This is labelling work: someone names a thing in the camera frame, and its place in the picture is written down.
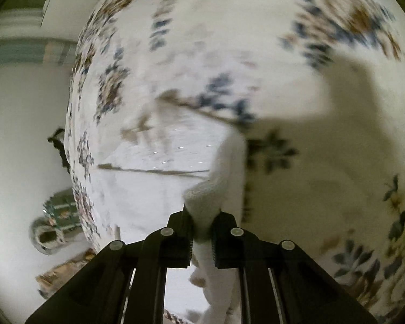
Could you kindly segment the floral white fleece blanket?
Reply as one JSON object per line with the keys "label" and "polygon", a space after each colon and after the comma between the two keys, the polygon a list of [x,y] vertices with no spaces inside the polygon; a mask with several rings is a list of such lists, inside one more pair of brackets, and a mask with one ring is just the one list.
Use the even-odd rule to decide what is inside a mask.
{"label": "floral white fleece blanket", "polygon": [[[99,0],[65,148],[96,251],[186,208],[247,143],[240,225],[297,243],[379,323],[405,306],[405,13],[396,0]],[[167,305],[207,310],[174,279]]]}

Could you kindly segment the white small cloth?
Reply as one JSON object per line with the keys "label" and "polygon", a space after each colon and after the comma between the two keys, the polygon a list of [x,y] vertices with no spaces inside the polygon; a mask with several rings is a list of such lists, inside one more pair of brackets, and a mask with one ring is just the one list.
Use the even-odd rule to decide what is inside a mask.
{"label": "white small cloth", "polygon": [[199,323],[233,323],[233,313],[239,305],[238,271],[215,266],[210,228],[222,211],[241,223],[246,154],[243,136],[229,134],[215,153],[208,178],[184,192],[185,206],[195,229],[192,255],[195,270],[189,281],[202,288],[208,302]]}

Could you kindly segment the green patterned slipper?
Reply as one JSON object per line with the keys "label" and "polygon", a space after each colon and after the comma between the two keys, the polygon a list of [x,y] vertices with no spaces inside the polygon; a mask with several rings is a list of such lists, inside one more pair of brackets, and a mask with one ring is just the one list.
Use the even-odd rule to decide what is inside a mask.
{"label": "green patterned slipper", "polygon": [[44,215],[51,226],[68,232],[81,227],[72,188],[56,192],[43,204]]}

